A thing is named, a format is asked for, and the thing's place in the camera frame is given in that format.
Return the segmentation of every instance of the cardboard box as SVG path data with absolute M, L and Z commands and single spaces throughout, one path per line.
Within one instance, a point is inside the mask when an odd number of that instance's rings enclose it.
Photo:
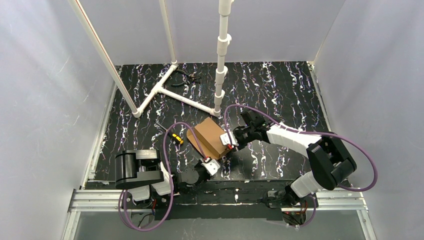
M 225 131 L 216 124 L 212 118 L 208 117 L 200 124 L 196 125 L 194 127 L 194 133 L 207 157 L 218 160 L 230 151 L 220 140 L 220 136 L 224 134 Z M 187 131 L 187 138 L 190 143 L 193 144 L 194 148 L 200 152 L 195 137 L 190 130 Z

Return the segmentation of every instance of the black marble-pattern floor mat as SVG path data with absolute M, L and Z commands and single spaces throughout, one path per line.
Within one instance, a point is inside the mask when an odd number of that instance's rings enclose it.
M 306 62 L 233 62 L 226 63 L 228 74 L 223 83 L 226 106 L 237 103 L 257 108 L 285 124 L 306 131 L 327 131 L 327 125 Z M 124 65 L 121 77 L 138 107 L 156 82 L 165 74 L 167 64 Z M 201 84 L 172 87 L 184 76 L 173 73 L 166 88 L 186 98 L 213 107 L 216 63 L 187 63 L 179 68 L 202 76 Z M 230 129 L 243 124 L 240 108 L 229 110 Z M 140 118 L 135 118 L 117 90 L 104 134 L 95 180 L 115 180 L 115 155 L 123 150 L 160 149 L 164 131 L 155 124 L 158 120 L 169 127 L 175 122 L 191 126 L 210 117 L 206 112 L 183 104 L 163 94 L 150 102 Z M 222 114 L 212 117 L 224 127 Z M 197 163 L 201 155 L 189 143 L 186 128 L 174 130 L 184 136 L 178 147 L 168 140 L 168 152 L 173 171 L 183 171 Z M 307 159 L 284 146 L 254 141 L 245 149 L 225 156 L 223 167 L 214 181 L 292 180 L 310 170 Z

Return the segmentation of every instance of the pliers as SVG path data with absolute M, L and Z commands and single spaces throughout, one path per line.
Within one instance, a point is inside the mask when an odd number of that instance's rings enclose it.
M 196 80 L 201 79 L 202 77 L 201 76 L 195 76 L 194 72 L 192 74 L 188 74 L 185 71 L 180 70 L 180 69 L 175 69 L 174 72 L 177 72 L 177 73 L 180 73 L 180 74 L 186 76 L 187 80 L 185 80 L 181 83 L 172 84 L 171 85 L 172 87 L 181 87 L 181 86 L 190 85 L 190 84 L 200 84 L 200 82 L 196 81 Z

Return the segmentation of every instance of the white pvc pipe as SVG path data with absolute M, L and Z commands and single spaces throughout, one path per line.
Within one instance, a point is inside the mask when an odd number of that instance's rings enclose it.
M 168 20 L 167 4 L 165 3 L 165 0 L 159 0 L 159 5 L 160 5 L 160 12 L 162 13 L 163 25 L 165 26 L 165 34 L 166 34 L 166 40 L 168 41 L 169 53 L 171 55 L 171 63 L 176 64 L 177 60 L 175 58 L 175 50 L 174 50 L 174 44 L 173 44 L 172 36 L 171 36 L 170 22 Z
M 225 64 L 225 56 L 218 55 L 218 63 L 216 67 L 216 69 L 218 69 L 218 72 L 224 71 L 224 64 Z
M 165 75 L 163 75 L 163 77 L 160 79 L 160 81 L 158 81 L 154 85 L 153 89 L 150 91 L 150 93 L 147 95 L 146 99 L 143 101 L 141 106 L 138 108 L 138 111 L 140 112 L 140 114 L 142 114 L 145 111 L 147 105 L 149 105 L 150 101 L 159 92 L 159 89 L 162 87 L 162 85 L 165 83 L 165 81 L 170 77 L 170 75 L 173 73 L 173 71 L 175 71 L 175 69 L 177 69 L 177 64 L 172 64 L 169 67 L 168 71 L 166 71 Z
M 89 17 L 84 11 L 84 8 L 81 5 L 80 1 L 79 0 L 68 0 L 68 1 L 71 7 L 73 8 L 73 10 L 75 11 L 76 16 L 79 18 L 79 21 L 84 27 L 86 33 L 88 34 L 88 37 L 90 38 L 92 44 L 97 50 L 98 55 L 100 56 L 101 60 L 103 60 L 104 65 L 106 66 L 107 70 L 109 71 L 110 75 L 115 81 L 116 86 L 118 87 L 119 91 L 122 93 L 122 96 L 125 99 L 126 103 L 128 104 L 129 108 L 131 109 L 132 114 L 136 118 L 139 118 L 141 116 L 141 112 L 138 111 L 136 105 L 131 99 L 131 96 L 128 93 L 127 88 L 125 88 L 121 77 L 119 76 L 117 70 L 115 69 L 115 65 L 112 63 L 111 58 L 109 57 L 105 47 L 102 44 L 102 41 L 100 41 L 99 36 L 94 30 L 94 27 L 91 24 Z
M 218 37 L 218 45 L 217 45 L 217 54 L 218 61 L 216 71 L 222 73 L 224 71 L 225 65 L 225 55 L 227 54 L 227 47 L 230 44 L 231 37 L 228 34 L 228 17 L 231 12 L 231 4 L 234 0 L 219 0 L 219 37 Z M 214 116 L 219 116 L 221 114 L 221 102 L 224 97 L 222 94 L 223 82 L 224 78 L 222 76 L 218 76 L 218 73 L 215 75 L 215 99 L 214 104 L 215 108 L 213 109 Z
M 227 38 L 228 32 L 228 16 L 220 15 L 219 17 L 219 38 L 224 40 Z
M 169 96 L 173 99 L 176 99 L 176 100 L 181 101 L 185 104 L 188 104 L 188 105 L 193 106 L 195 108 L 198 108 L 202 111 L 205 111 L 205 112 L 209 113 L 210 115 L 214 115 L 214 109 L 213 108 L 207 107 L 207 106 L 205 106 L 201 103 L 198 103 L 198 102 L 193 101 L 191 99 L 185 98 L 185 97 L 178 95 L 178 94 L 176 94 L 172 91 L 166 90 L 163 87 L 160 87 L 158 90 L 159 90 L 159 93 L 161 93 L 161 94 L 165 94 L 166 96 Z

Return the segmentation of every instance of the wire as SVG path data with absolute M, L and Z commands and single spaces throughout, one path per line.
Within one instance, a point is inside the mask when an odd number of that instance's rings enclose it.
M 302 202 L 302 204 L 300 205 L 300 211 L 296 212 L 296 214 L 302 214 L 302 213 L 305 213 L 305 212 L 303 211 L 303 209 L 304 209 L 304 203 Z
M 286 212 L 282 212 L 282 214 L 284 214 L 284 215 L 290 217 L 291 219 L 293 219 L 298 225 L 302 225 L 293 215 L 290 215 L 290 214 L 288 214 Z
M 304 224 L 300 225 L 302 227 L 305 227 L 306 225 L 308 225 L 312 222 L 312 219 L 314 219 L 314 217 L 315 217 L 315 212 L 317 211 L 317 203 L 315 202 L 315 198 L 312 195 L 307 195 L 307 197 L 310 197 L 312 199 L 313 212 L 312 212 L 312 215 L 310 216 L 310 218 Z
M 354 146 L 355 148 L 357 148 L 359 151 L 361 151 L 365 155 L 365 157 L 369 160 L 369 163 L 371 164 L 372 170 L 374 172 L 374 178 L 373 178 L 371 184 L 369 186 L 367 186 L 367 187 L 364 187 L 364 188 L 351 188 L 351 187 L 345 187 L 345 186 L 342 186 L 342 185 L 339 185 L 339 187 L 342 188 L 342 189 L 344 189 L 344 190 L 349 190 L 349 191 L 352 191 L 352 192 L 365 192 L 365 191 L 368 191 L 368 190 L 372 189 L 376 185 L 377 179 L 379 177 L 379 174 L 377 172 L 376 164 L 374 163 L 373 158 L 361 146 L 357 145 L 356 143 L 354 143 L 353 141 L 349 140 L 348 138 L 346 138 L 344 136 L 340 136 L 340 135 L 337 135 L 337 134 L 334 134 L 334 133 L 320 132 L 320 131 L 298 131 L 298 130 L 294 130 L 294 129 L 291 129 L 291 128 L 287 128 L 286 126 L 281 125 L 280 123 L 278 123 L 276 120 L 274 120 L 272 117 L 270 117 L 266 113 L 264 113 L 262 111 L 259 111 L 259 110 L 255 109 L 253 107 L 250 107 L 250 106 L 245 106 L 245 105 L 240 105 L 240 104 L 232 104 L 232 105 L 227 106 L 226 109 L 225 109 L 225 111 L 224 111 L 224 124 L 225 124 L 224 126 L 225 126 L 225 131 L 228 134 L 229 142 L 230 142 L 231 145 L 233 145 L 233 142 L 231 141 L 230 131 L 228 129 L 228 121 L 227 121 L 227 112 L 228 112 L 228 109 L 231 108 L 231 107 L 247 108 L 247 109 L 250 109 L 250 110 L 252 110 L 254 112 L 257 112 L 259 114 L 262 114 L 263 116 L 265 116 L 266 118 L 268 118 L 274 124 L 279 125 L 282 129 L 287 130 L 287 131 L 292 132 L 292 133 L 305 134 L 305 135 L 322 135 L 322 136 L 327 136 L 327 137 L 334 137 L 334 138 L 341 139 L 341 140 L 343 140 L 343 141 L 351 144 L 352 146 Z
M 145 224 L 145 225 L 143 225 L 143 226 L 140 226 L 140 225 L 142 224 L 143 220 L 144 220 L 147 216 L 152 216 L 152 215 L 153 215 L 153 214 L 151 214 L 151 213 L 144 215 L 144 216 L 143 216 L 143 218 L 141 219 L 140 223 L 138 224 L 138 228 L 144 228 L 144 227 L 146 227 L 147 225 L 149 225 L 149 224 L 151 223 L 150 221 L 149 221 L 147 224 Z
M 153 202 L 153 206 L 151 207 L 151 214 L 155 215 L 155 207 L 156 207 L 156 199 Z
M 152 205 L 152 203 L 153 203 L 153 200 L 151 200 L 151 201 L 148 203 L 148 205 L 147 205 L 147 206 L 143 206 L 143 207 L 141 207 L 141 208 L 142 208 L 142 209 L 146 209 L 146 208 L 150 207 L 150 206 Z M 138 204 L 135 202 L 134 197 L 132 197 L 132 204 L 134 204 L 134 206 L 137 206 L 137 205 L 138 205 Z
M 191 131 L 191 133 L 194 136 L 194 140 L 196 141 L 197 145 L 199 146 L 199 150 L 200 150 L 202 156 L 205 158 L 206 157 L 205 152 L 203 152 L 203 149 L 202 149 L 202 147 L 201 147 L 201 145 L 199 143 L 199 140 L 198 140 L 198 138 L 197 138 L 197 136 L 195 134 L 195 131 L 187 123 L 185 123 L 185 122 L 176 122 L 176 123 L 172 124 L 168 128 L 168 130 L 166 130 L 165 136 L 167 136 L 168 133 L 170 132 L 170 130 L 172 128 L 174 128 L 176 125 L 184 125 L 184 126 L 186 126 Z M 165 165 L 166 165 L 166 168 L 167 168 L 168 173 L 171 174 L 171 166 L 170 166 L 170 162 L 168 160 L 168 153 L 167 153 L 167 137 L 164 137 L 163 138 L 163 145 L 162 146 L 163 146 L 163 155 L 165 157 Z M 128 212 L 127 212 L 127 201 L 123 201 L 123 214 L 124 214 L 127 222 L 122 217 L 122 215 L 121 215 L 121 208 L 120 208 L 121 202 L 122 202 L 122 199 L 126 199 L 127 198 L 127 195 L 128 195 L 128 191 L 127 190 L 123 190 L 122 193 L 121 193 L 121 196 L 119 196 L 119 200 L 118 200 L 118 204 L 119 204 L 118 211 L 119 211 L 119 216 L 121 217 L 122 222 L 127 227 L 132 228 L 134 230 L 137 230 L 139 232 L 148 232 L 148 231 L 152 231 L 152 230 L 155 230 L 156 228 L 158 228 L 165 221 L 165 219 L 167 219 L 168 215 L 170 214 L 170 211 L 171 211 L 173 202 L 174 202 L 174 182 L 173 182 L 172 177 L 169 178 L 169 185 L 170 185 L 170 188 L 171 188 L 171 193 L 170 193 L 170 199 L 169 199 L 168 209 L 166 210 L 165 215 L 163 216 L 163 218 L 156 225 L 154 225 L 154 226 L 152 226 L 150 228 L 147 228 L 147 229 L 138 228 L 137 226 L 135 226 L 131 222 L 130 218 L 128 217 Z
M 307 209 L 308 209 L 308 202 L 305 200 L 305 210 L 303 211 L 303 213 L 306 213 Z

